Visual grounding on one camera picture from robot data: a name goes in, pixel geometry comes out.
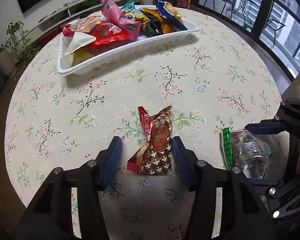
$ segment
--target white plastic tray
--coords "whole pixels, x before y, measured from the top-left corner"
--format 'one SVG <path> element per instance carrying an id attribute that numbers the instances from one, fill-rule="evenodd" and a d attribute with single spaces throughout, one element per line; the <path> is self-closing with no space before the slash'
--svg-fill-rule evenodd
<path id="1" fill-rule="evenodd" d="M 149 8 L 155 9 L 154 5 L 139 5 L 136 8 Z M 174 33 L 163 34 L 159 36 L 154 36 L 151 38 L 146 38 L 144 36 L 139 36 L 138 40 L 127 45 L 120 46 L 115 49 L 111 49 L 107 52 L 94 56 L 84 62 L 79 63 L 76 66 L 71 67 L 72 62 L 63 56 L 63 48 L 67 48 L 70 39 L 61 35 L 59 43 L 59 53 L 58 53 L 58 66 L 57 71 L 61 76 L 66 76 L 69 74 L 83 75 L 92 71 L 96 67 L 100 67 L 103 64 L 115 62 L 119 57 L 124 57 L 128 54 L 147 50 L 150 47 L 156 47 L 163 43 L 173 42 L 176 40 L 181 40 L 186 38 L 190 33 L 197 32 L 199 29 L 196 25 L 183 19 L 183 24 L 188 29 L 187 31 L 179 31 Z"/>

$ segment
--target round table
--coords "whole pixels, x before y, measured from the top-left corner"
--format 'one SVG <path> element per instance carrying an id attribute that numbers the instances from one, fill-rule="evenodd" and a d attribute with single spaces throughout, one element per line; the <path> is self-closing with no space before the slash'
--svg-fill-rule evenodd
<path id="1" fill-rule="evenodd" d="M 183 238 L 194 193 L 182 185 L 174 162 L 166 176 L 126 169 L 146 141 L 138 106 L 153 115 L 172 105 L 172 136 L 180 136 L 198 159 L 225 168 L 221 129 L 239 130 L 273 118 L 281 97 L 265 64 L 242 38 L 212 17 L 178 10 L 199 32 L 85 75 L 58 75 L 60 36 L 36 55 L 13 93 L 5 132 L 7 171 L 25 206 L 54 167 L 80 167 L 120 136 L 122 157 L 114 182 L 99 192 L 110 238 Z M 273 157 L 267 176 L 282 178 L 288 133 L 268 137 Z M 213 235 L 221 219 L 222 195 L 217 195 Z M 72 213 L 80 236 L 76 189 Z"/>

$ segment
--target snack package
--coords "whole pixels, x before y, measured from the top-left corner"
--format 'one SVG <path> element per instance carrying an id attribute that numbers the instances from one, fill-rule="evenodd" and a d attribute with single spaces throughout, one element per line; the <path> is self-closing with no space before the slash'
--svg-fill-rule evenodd
<path id="1" fill-rule="evenodd" d="M 149 117 L 143 106 L 138 107 L 147 142 L 128 160 L 127 170 L 143 174 L 169 175 L 171 168 L 171 106 Z"/>
<path id="2" fill-rule="evenodd" d="M 173 25 L 168 23 L 165 19 L 163 19 L 157 10 L 148 9 L 148 8 L 143 8 L 143 10 L 158 19 L 163 34 L 174 33 L 176 31 Z"/>
<path id="3" fill-rule="evenodd" d="M 163 31 L 160 25 L 160 22 L 157 17 L 153 16 L 150 13 L 147 13 L 145 11 L 141 11 L 144 15 L 146 15 L 150 21 L 146 24 L 144 24 L 141 27 L 141 30 L 147 37 L 153 37 L 153 36 L 158 36 L 162 35 Z"/>
<path id="4" fill-rule="evenodd" d="M 141 22 L 128 19 L 112 0 L 104 1 L 101 12 L 113 24 L 126 31 L 132 41 L 138 39 Z"/>
<path id="5" fill-rule="evenodd" d="M 87 49 L 112 41 L 129 40 L 129 35 L 110 21 L 101 21 L 89 34 L 96 37 L 96 40 L 86 45 Z"/>
<path id="6" fill-rule="evenodd" d="M 171 3 L 166 2 L 164 0 L 153 0 L 155 6 L 159 14 L 162 16 L 163 19 L 166 19 L 170 22 L 175 28 L 181 31 L 188 30 L 182 22 L 182 18 L 178 11 L 171 5 Z"/>
<path id="7" fill-rule="evenodd" d="M 189 9 L 189 0 L 178 0 L 177 6 L 180 8 Z"/>
<path id="8" fill-rule="evenodd" d="M 96 38 L 89 34 L 96 24 L 101 23 L 105 18 L 99 13 L 93 13 L 86 18 L 76 19 L 62 29 L 62 34 L 66 37 L 72 37 L 70 44 L 64 52 L 64 56 L 68 56 L 70 60 L 73 59 L 73 55 L 77 49 L 84 47 L 85 45 L 93 42 Z"/>
<path id="9" fill-rule="evenodd" d="M 89 35 L 94 37 L 95 40 L 81 46 L 71 54 L 72 66 L 130 42 L 129 35 L 110 21 L 101 21 L 89 32 Z"/>
<path id="10" fill-rule="evenodd" d="M 269 158 L 272 156 L 270 147 L 256 139 L 249 131 L 230 131 L 222 129 L 222 150 L 228 170 L 234 166 L 247 178 L 264 179 Z"/>
<path id="11" fill-rule="evenodd" d="M 129 0 L 124 6 L 122 6 L 121 10 L 127 19 L 141 22 L 141 25 L 150 22 L 150 19 L 144 15 L 140 10 L 136 9 L 134 6 L 134 0 Z"/>

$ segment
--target orange snack bag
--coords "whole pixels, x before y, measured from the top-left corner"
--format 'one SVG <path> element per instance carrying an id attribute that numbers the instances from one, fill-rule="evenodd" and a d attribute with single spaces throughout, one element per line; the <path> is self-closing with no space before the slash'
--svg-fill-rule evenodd
<path id="1" fill-rule="evenodd" d="M 161 15 L 158 13 L 157 10 L 148 9 L 148 8 L 142 8 L 142 10 L 158 18 L 163 34 L 174 33 L 176 31 L 175 28 L 172 26 L 172 24 L 168 23 L 165 19 L 161 17 Z"/>

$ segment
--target red snack bag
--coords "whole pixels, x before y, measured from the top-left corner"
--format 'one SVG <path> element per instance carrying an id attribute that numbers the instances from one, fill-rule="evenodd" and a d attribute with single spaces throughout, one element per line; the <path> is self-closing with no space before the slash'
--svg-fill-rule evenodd
<path id="1" fill-rule="evenodd" d="M 149 117 L 138 107 L 147 142 L 128 160 L 127 170 L 143 174 L 169 175 L 171 169 L 171 106 Z"/>
<path id="2" fill-rule="evenodd" d="M 124 30 L 115 26 L 110 21 L 101 21 L 89 34 L 96 37 L 96 40 L 87 44 L 85 46 L 86 49 L 108 44 L 112 41 L 124 41 L 129 39 L 129 35 Z"/>
<path id="3" fill-rule="evenodd" d="M 125 14 L 112 0 L 105 0 L 101 9 L 102 14 L 111 22 L 129 34 L 130 40 L 136 41 L 139 37 L 141 22 L 127 19 Z"/>
<path id="4" fill-rule="evenodd" d="M 180 8 L 189 9 L 189 0 L 178 0 L 177 6 Z"/>

